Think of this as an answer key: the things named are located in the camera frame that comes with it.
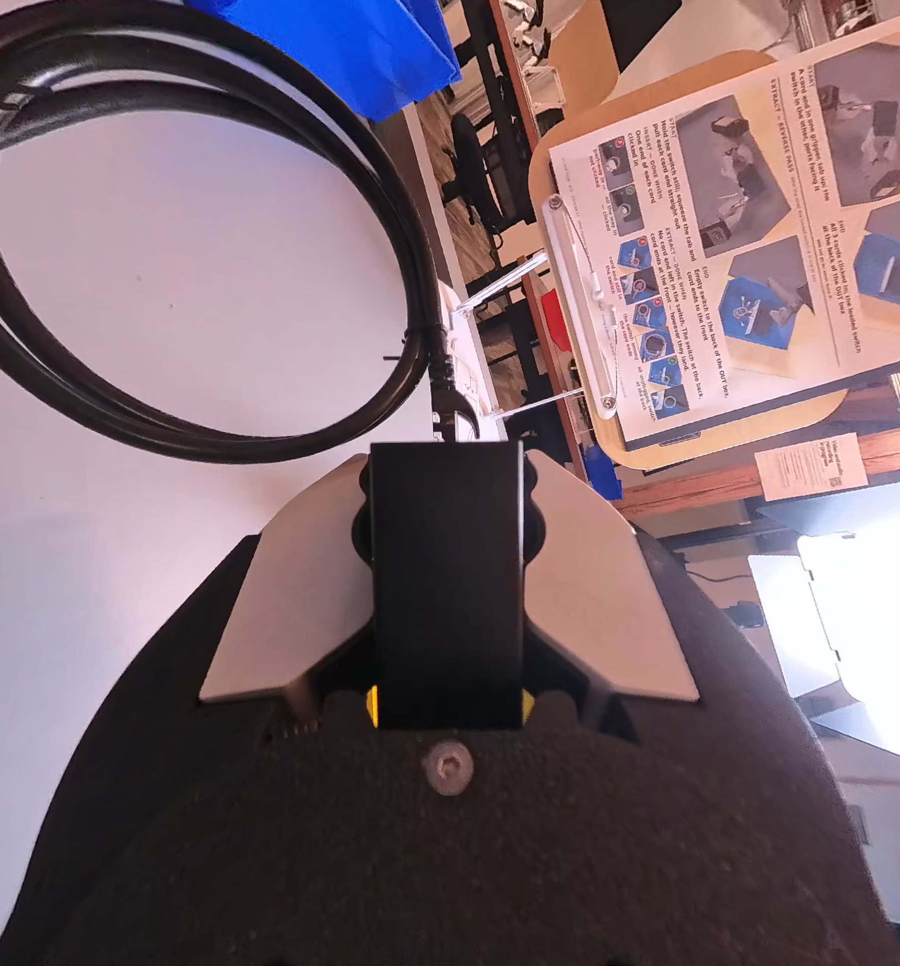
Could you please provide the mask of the black office chair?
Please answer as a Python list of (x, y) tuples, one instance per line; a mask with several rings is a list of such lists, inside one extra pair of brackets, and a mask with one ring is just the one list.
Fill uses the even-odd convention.
[(501, 230), (503, 215), (490, 186), (482, 146), (476, 128), (467, 115), (457, 113), (451, 119), (456, 157), (456, 191), (468, 210), (475, 211), (480, 222), (492, 233)]

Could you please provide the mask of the blue plastic bin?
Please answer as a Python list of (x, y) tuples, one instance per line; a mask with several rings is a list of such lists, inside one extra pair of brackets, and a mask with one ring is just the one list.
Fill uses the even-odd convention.
[(189, 1), (305, 66), (381, 122), (462, 79), (436, 1)]

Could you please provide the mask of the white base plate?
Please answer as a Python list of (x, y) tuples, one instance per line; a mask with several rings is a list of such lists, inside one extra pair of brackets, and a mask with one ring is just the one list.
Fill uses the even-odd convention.
[(458, 310), (461, 300), (442, 281), (438, 281), (438, 291), (448, 354), (454, 367), (455, 388), (470, 404), (479, 424), (479, 432), (475, 432), (464, 417), (456, 415), (455, 441), (506, 441), (507, 431), (502, 420), (494, 418), (497, 410), (496, 396), (492, 391), (489, 370), (473, 316)]

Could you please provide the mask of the black ethernet switch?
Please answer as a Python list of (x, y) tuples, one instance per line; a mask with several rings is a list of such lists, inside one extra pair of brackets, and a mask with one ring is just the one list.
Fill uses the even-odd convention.
[(372, 635), (382, 730), (521, 727), (524, 507), (517, 442), (372, 445)]

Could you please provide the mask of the blue tape strip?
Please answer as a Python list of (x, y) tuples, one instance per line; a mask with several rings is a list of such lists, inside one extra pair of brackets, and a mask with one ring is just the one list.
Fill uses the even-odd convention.
[(582, 461), (591, 487), (607, 501), (623, 498), (623, 485), (613, 460), (597, 445), (581, 447)]

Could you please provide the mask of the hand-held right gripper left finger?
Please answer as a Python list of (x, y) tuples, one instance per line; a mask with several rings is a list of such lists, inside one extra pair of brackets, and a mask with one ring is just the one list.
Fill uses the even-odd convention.
[(366, 454), (302, 490), (263, 527), (200, 691), (320, 704), (313, 670), (371, 620), (372, 576), (352, 541)]

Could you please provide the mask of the small paper note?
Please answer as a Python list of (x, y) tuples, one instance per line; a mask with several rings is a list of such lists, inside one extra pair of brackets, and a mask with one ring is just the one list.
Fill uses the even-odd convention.
[(755, 464), (768, 502), (857, 490), (869, 483), (854, 433), (757, 452)]

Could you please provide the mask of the black flat panel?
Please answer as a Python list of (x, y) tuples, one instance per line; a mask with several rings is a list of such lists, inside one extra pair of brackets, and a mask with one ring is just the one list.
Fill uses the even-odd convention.
[(602, 1), (620, 72), (640, 54), (683, 5), (682, 1)]

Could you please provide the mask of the brown wooden desk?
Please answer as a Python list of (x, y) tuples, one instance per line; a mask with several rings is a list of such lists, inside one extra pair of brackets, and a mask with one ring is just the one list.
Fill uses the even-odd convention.
[[(534, 152), (527, 181), (534, 207), (539, 209), (556, 190), (549, 166), (552, 146), (769, 65), (770, 54), (759, 52), (770, 43), (763, 37), (769, 30), (763, 11), (752, 12), (746, 2), (686, 2), (620, 73), (609, 100), (579, 115), (564, 116), (546, 134), (530, 134)], [(818, 396), (662, 448), (626, 452), (619, 426), (610, 421), (597, 428), (597, 438), (606, 455), (633, 472), (656, 471), (625, 482), (623, 498), (613, 502), (626, 519), (646, 525), (667, 514), (760, 497), (755, 452), (842, 430), (828, 428), (828, 422), (852, 425), (870, 484), (900, 472), (900, 373), (881, 388)]]

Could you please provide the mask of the tan chair back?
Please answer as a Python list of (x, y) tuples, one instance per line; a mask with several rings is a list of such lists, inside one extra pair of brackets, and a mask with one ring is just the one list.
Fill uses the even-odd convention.
[(549, 65), (556, 70), (566, 117), (611, 98), (620, 69), (601, 1), (587, 1), (559, 28)]

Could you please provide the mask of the clear acrylic sheet stand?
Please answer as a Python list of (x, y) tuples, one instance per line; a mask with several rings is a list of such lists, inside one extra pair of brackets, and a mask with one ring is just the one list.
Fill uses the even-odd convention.
[(577, 350), (581, 387), (530, 405), (537, 408), (577, 394), (592, 402), (592, 415), (610, 421), (618, 414), (621, 398), (621, 323), (601, 278), (563, 197), (546, 198), (540, 210), (548, 247), (485, 283), (477, 292), (449, 312), (449, 329), (472, 316), (474, 311), (500, 296), (545, 263), (551, 266), (558, 296), (562, 299), (564, 323)]

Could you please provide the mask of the red plastic piece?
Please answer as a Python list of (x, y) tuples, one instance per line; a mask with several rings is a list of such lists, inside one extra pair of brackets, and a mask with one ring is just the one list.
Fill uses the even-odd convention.
[(571, 354), (574, 348), (569, 340), (562, 305), (556, 290), (545, 292), (540, 297), (544, 319), (549, 337), (556, 348), (565, 354)]

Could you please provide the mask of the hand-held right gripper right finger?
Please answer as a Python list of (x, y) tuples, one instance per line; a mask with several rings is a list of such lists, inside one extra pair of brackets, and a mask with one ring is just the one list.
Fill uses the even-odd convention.
[(525, 571), (531, 628), (618, 694), (697, 702), (698, 688), (631, 524), (537, 450), (531, 501), (544, 524)]

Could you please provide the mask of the yellow plastic bin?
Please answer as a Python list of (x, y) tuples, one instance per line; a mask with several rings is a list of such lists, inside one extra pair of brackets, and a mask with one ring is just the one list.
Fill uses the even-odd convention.
[[(530, 718), (536, 704), (536, 698), (523, 690), (521, 693), (521, 722), (526, 725), (528, 719)], [(365, 705), (371, 719), (372, 726), (378, 729), (379, 726), (379, 704), (378, 704), (378, 688), (376, 685), (371, 686), (369, 691), (365, 696)]]

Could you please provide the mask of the white lit panel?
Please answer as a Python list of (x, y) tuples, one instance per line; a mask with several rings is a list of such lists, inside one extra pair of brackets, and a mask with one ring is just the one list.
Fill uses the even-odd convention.
[(804, 536), (748, 559), (786, 689), (818, 728), (900, 757), (900, 550)]

